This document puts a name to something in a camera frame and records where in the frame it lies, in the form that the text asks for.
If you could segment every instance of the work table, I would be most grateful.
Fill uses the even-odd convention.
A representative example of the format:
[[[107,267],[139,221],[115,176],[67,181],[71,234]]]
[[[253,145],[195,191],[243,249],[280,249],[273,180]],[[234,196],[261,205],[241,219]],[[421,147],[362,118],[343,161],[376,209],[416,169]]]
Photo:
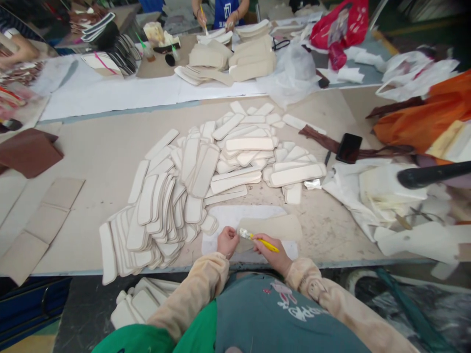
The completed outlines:
[[[146,113],[120,114],[82,120],[60,127],[58,147],[64,159],[40,176],[31,179],[10,215],[0,228],[0,249],[5,251],[37,208],[42,196],[57,177],[76,177],[86,182],[59,234],[42,258],[35,275],[90,275],[102,271],[99,226],[122,209],[132,185],[135,170],[145,153],[169,129],[176,128],[186,136],[193,126],[217,120],[230,110],[234,100],[204,101],[198,105],[155,110]],[[268,97],[239,100],[244,108],[260,107]],[[371,147],[373,136],[368,126],[358,124],[340,90],[320,91],[291,107],[287,113],[327,131],[339,141],[348,131],[364,137],[362,148]],[[277,129],[280,141],[294,141],[323,161],[326,149],[312,139],[299,135],[292,127]],[[335,155],[328,170],[335,163]],[[298,243],[299,255],[311,258],[320,267],[383,265],[404,261],[428,261],[412,254],[384,256],[378,247],[356,225],[350,212],[323,190],[303,190],[299,206],[284,204],[280,188],[265,182],[247,186],[245,197],[213,204],[265,204],[285,207],[298,216],[303,239]],[[202,236],[185,244],[180,257],[169,268],[152,272],[188,271],[201,256]],[[266,264],[234,264],[235,268],[252,269]]]

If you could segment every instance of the hand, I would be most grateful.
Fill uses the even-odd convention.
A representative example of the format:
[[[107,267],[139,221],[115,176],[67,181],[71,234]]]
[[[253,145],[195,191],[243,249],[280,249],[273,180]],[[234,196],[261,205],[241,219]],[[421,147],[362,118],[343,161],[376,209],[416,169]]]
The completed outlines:
[[[263,239],[267,243],[276,246],[280,252],[268,250],[266,246],[263,245],[262,242],[257,241],[257,239]],[[293,261],[286,255],[285,248],[283,248],[281,241],[279,239],[273,239],[266,234],[255,234],[253,240],[255,243],[254,251],[262,254],[276,271],[283,277],[286,277]]]
[[[206,19],[206,15],[201,11],[201,9],[198,9],[198,12],[196,13],[196,19],[198,20],[201,28],[206,28],[206,23],[208,20]]]
[[[226,20],[226,32],[234,30],[237,21],[239,20],[239,11],[236,10]]]
[[[224,227],[221,234],[217,237],[217,251],[230,259],[236,251],[240,238],[237,231],[232,227]]]
[[[9,58],[6,57],[0,57],[0,69],[3,71],[8,71],[13,67],[13,64],[11,64]]]

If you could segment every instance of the blue bin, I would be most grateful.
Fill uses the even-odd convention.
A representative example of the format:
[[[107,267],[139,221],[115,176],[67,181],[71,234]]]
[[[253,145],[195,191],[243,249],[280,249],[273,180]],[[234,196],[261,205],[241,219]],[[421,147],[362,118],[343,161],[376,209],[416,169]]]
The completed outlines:
[[[142,9],[145,13],[148,12],[162,12],[162,7],[165,4],[163,0],[139,0],[142,5]]]

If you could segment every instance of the brown strap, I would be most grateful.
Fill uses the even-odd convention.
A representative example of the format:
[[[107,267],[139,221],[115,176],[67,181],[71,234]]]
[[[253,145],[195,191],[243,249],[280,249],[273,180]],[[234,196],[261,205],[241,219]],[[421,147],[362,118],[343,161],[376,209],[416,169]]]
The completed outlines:
[[[337,154],[339,150],[340,143],[333,140],[332,138],[322,135],[314,130],[309,125],[306,125],[301,131],[300,135],[304,135],[308,138],[316,140],[322,147],[328,149],[329,151]],[[414,153],[414,147],[412,146],[384,146],[379,150],[360,150],[358,154],[358,159],[365,158],[375,158],[375,157],[396,157],[403,155],[411,155]]]
[[[381,107],[374,108],[370,114],[368,114],[365,119],[369,118],[382,118],[387,114],[394,113],[398,110],[409,108],[412,106],[424,105],[425,102],[421,97],[412,97],[404,102],[393,103],[383,105]]]

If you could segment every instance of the brown leather piece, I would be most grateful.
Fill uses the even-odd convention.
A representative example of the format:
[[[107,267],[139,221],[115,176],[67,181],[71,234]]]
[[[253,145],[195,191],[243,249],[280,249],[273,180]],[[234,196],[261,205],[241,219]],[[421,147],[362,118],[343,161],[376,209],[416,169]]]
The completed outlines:
[[[334,139],[322,135],[314,130],[309,125],[306,125],[301,131],[299,131],[300,135],[304,135],[308,138],[312,138],[316,140],[322,147],[326,148],[327,150],[337,154],[339,150],[340,143],[335,141]],[[412,146],[384,146],[379,150],[360,150],[358,154],[358,159],[365,159],[365,158],[376,158],[376,157],[396,157],[402,155],[411,155],[414,153],[414,148]]]
[[[53,146],[58,136],[33,128],[0,144],[0,174],[14,169],[27,179],[40,175],[60,161],[64,154]]]
[[[383,105],[381,107],[376,107],[374,108],[371,113],[365,117],[365,119],[369,118],[382,118],[387,114],[394,113],[398,110],[404,109],[404,108],[409,108],[412,106],[419,106],[419,105],[424,105],[425,102],[421,97],[412,97],[409,98],[408,100],[404,102],[399,102],[399,103],[393,103],[393,104],[387,104]]]

